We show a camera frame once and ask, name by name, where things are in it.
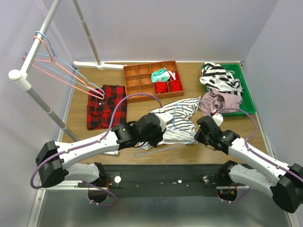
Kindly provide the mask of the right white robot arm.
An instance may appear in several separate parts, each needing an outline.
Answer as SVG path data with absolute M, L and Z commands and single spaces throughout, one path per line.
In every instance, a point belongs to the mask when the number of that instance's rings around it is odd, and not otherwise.
M 219 169 L 218 181 L 223 185 L 239 183 L 249 186 L 271 197 L 282 210 L 295 213 L 303 203 L 302 166 L 270 157 L 235 132 L 222 131 L 221 123 L 222 120 L 213 116 L 198 119 L 195 140 L 245 161 L 248 167 L 228 161 Z

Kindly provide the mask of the thin striped tank top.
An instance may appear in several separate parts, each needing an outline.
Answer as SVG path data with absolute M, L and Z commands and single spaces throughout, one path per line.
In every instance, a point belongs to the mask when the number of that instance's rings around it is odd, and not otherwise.
M 163 106 L 164 111 L 173 116 L 173 121 L 167 125 L 162 144 L 195 144 L 196 126 L 190 118 L 198 111 L 201 97 L 178 100 Z

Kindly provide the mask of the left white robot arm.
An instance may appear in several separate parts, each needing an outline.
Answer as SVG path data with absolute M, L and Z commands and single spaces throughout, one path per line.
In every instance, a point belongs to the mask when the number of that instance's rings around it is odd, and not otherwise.
M 132 148 L 137 143 L 155 147 L 163 140 L 166 126 L 173 120 L 169 113 L 148 113 L 137 121 L 119 124 L 109 131 L 74 143 L 49 141 L 36 157 L 34 171 L 40 177 L 38 188 L 50 188 L 64 180 L 87 181 L 101 186 L 105 175 L 95 165 L 80 161 L 95 155 Z

